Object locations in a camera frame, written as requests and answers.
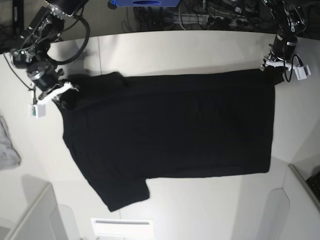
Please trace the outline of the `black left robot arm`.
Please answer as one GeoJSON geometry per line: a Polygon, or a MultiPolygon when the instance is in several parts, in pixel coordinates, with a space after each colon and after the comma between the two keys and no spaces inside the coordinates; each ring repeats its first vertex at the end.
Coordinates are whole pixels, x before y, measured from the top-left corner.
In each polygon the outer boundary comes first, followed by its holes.
{"type": "Polygon", "coordinates": [[[295,72],[298,80],[306,79],[311,75],[310,68],[295,53],[297,36],[306,29],[307,23],[302,8],[290,0],[264,0],[263,3],[270,8],[278,30],[260,69],[283,67],[295,72]]]}

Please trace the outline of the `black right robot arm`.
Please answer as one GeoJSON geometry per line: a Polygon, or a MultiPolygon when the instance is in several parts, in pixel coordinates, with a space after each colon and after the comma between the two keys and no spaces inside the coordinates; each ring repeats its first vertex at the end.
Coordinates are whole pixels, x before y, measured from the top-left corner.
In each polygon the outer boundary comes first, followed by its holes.
{"type": "Polygon", "coordinates": [[[50,101],[59,102],[60,96],[78,87],[69,81],[60,80],[64,74],[58,66],[75,61],[85,50],[90,38],[90,26],[83,16],[85,0],[49,0],[41,7],[29,26],[20,34],[17,46],[10,50],[11,63],[17,69],[25,69],[35,89],[41,94],[34,101],[45,105],[50,101]],[[51,44],[56,42],[65,27],[65,18],[70,17],[85,28],[85,37],[78,51],[66,60],[55,60],[48,55],[51,44]]]}

